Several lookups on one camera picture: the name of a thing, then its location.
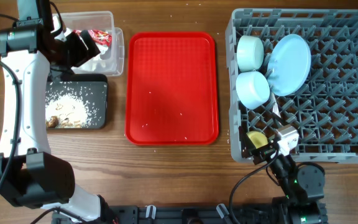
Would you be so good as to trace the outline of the pale green bowl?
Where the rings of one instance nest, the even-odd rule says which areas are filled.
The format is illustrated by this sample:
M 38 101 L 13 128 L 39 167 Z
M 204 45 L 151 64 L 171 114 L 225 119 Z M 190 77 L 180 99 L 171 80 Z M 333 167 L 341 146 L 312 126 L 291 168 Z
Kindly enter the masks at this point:
M 243 35 L 237 45 L 237 64 L 241 72 L 258 70 L 264 61 L 264 46 L 257 37 Z

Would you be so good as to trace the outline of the white rice pile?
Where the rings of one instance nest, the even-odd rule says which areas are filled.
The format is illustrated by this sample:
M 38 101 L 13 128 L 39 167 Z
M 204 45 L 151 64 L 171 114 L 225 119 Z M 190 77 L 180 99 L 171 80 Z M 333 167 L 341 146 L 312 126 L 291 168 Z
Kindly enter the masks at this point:
M 61 128 L 88 128 L 90 126 L 89 109 L 83 98 L 72 94 L 47 97 L 45 104 L 45 124 L 51 116 L 57 116 Z

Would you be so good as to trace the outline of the white plastic spoon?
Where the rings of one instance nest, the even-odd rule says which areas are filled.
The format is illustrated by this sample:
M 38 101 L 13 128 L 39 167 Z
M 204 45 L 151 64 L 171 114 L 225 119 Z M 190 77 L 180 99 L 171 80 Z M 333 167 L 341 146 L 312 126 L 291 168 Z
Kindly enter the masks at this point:
M 272 112 L 280 118 L 280 110 L 278 108 L 278 103 L 273 92 L 270 93 L 270 102 L 272 103 Z

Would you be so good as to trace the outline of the yellow plastic cup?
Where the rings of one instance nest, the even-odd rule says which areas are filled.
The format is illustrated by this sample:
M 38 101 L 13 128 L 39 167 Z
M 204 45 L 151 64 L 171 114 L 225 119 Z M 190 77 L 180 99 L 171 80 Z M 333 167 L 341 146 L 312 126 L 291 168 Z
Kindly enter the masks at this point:
M 258 131 L 250 131 L 247 133 L 247 136 L 256 149 L 266 146 L 269 143 L 267 137 Z

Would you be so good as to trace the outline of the light blue plate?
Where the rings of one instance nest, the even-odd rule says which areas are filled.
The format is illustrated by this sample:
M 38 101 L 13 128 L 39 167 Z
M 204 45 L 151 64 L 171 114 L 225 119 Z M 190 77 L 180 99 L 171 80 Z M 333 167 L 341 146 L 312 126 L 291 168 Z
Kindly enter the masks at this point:
M 298 91 L 305 83 L 311 68 L 311 50 L 297 34 L 281 39 L 274 47 L 268 61 L 268 84 L 277 96 L 287 96 Z

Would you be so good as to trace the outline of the white tissue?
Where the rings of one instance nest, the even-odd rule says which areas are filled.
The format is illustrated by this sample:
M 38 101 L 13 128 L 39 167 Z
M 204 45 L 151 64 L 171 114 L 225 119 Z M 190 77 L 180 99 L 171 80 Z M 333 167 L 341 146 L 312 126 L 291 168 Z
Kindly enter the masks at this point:
M 80 67 L 71 68 L 75 73 L 111 73 L 116 69 L 116 62 L 111 59 L 103 59 L 101 55 L 93 57 Z

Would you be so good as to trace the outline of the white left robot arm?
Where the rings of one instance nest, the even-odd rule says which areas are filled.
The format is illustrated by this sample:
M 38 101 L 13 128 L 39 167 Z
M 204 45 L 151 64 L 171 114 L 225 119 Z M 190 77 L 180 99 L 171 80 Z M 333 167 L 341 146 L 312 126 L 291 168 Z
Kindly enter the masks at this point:
M 59 39 L 50 1 L 19 1 L 18 17 L 0 31 L 0 66 L 5 78 L 0 139 L 0 197 L 13 207 L 58 212 L 74 222 L 118 223 L 100 195 L 75 182 L 71 164 L 50 152 L 45 91 L 50 68 L 70 72 L 99 54 L 87 31 Z

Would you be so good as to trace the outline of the small blue bowl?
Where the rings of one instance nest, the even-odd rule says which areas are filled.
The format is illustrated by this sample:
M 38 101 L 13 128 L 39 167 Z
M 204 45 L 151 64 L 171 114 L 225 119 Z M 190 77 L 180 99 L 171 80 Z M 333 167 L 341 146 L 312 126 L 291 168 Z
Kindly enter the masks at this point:
M 240 102 L 246 108 L 254 110 L 269 100 L 270 87 L 260 72 L 244 72 L 236 79 L 236 92 Z

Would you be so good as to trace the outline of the red snack wrapper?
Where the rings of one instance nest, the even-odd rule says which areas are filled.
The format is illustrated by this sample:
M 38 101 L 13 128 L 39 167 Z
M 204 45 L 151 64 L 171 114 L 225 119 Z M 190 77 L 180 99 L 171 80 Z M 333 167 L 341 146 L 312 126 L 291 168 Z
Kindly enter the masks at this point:
M 74 32 L 80 36 L 80 32 L 82 30 L 74 30 Z M 97 29 L 91 29 L 88 30 L 89 34 L 92 36 L 93 40 L 97 45 L 104 46 L 104 47 L 110 47 L 112 44 L 112 35 L 109 34 L 106 31 L 103 30 L 97 30 Z

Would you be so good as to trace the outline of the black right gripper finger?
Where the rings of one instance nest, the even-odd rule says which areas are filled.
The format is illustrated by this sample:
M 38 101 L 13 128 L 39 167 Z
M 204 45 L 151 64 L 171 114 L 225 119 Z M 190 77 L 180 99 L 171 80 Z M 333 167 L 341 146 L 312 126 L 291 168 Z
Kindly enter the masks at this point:
M 242 158 L 249 158 L 253 156 L 255 145 L 248 137 L 242 126 L 239 126 L 239 139 L 241 142 L 241 156 Z
M 287 125 L 287 122 L 279 114 L 273 113 L 273 118 L 277 126 L 282 127 Z

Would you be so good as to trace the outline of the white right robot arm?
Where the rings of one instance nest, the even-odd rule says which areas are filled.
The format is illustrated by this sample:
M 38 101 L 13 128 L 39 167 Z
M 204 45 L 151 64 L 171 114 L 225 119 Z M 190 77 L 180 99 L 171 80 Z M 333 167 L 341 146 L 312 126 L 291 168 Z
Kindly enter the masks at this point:
M 324 168 L 314 162 L 297 164 L 290 151 L 300 141 L 298 130 L 276 114 L 273 120 L 280 127 L 271 140 L 258 131 L 247 133 L 242 127 L 239 128 L 241 156 L 251 158 L 255 165 L 263 165 L 244 176 L 233 187 L 229 196 L 229 210 L 232 211 L 237 188 L 254 174 L 266 170 L 269 178 L 284 193 L 284 196 L 272 200 L 272 211 L 268 212 L 271 223 L 327 223 L 325 204 L 319 202 L 324 198 Z

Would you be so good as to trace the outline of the brown food scrap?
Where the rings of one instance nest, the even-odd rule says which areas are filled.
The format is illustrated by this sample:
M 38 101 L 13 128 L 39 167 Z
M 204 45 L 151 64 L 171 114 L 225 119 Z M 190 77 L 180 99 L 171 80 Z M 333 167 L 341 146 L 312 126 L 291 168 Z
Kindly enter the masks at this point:
M 51 116 L 50 119 L 46 122 L 47 128 L 56 128 L 59 124 L 57 116 Z

